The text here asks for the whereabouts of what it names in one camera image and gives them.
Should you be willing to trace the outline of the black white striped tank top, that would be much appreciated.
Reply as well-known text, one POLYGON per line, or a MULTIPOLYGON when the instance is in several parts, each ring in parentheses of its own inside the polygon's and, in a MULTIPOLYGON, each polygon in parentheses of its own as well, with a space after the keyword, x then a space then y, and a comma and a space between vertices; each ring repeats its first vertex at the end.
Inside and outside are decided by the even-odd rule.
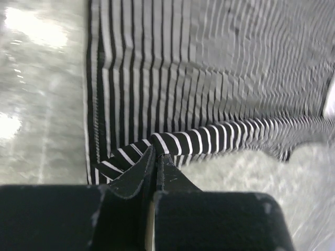
POLYGON ((334 1, 87 1, 87 181, 149 147, 177 166, 325 142, 334 1))

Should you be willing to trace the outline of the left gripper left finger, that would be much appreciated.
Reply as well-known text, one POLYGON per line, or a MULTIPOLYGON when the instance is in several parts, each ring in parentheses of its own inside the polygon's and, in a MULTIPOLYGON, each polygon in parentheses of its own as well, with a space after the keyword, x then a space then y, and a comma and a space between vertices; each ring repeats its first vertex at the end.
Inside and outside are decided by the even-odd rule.
POLYGON ((153 147, 109 185, 2 185, 1 250, 144 250, 153 147))

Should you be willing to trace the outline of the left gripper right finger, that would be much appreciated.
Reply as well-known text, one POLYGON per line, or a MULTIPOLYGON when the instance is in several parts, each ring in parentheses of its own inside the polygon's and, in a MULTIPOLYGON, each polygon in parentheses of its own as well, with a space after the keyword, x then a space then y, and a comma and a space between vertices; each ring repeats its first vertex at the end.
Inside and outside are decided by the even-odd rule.
POLYGON ((156 250, 293 250, 282 209, 261 192, 196 187, 169 156, 157 161, 156 250))

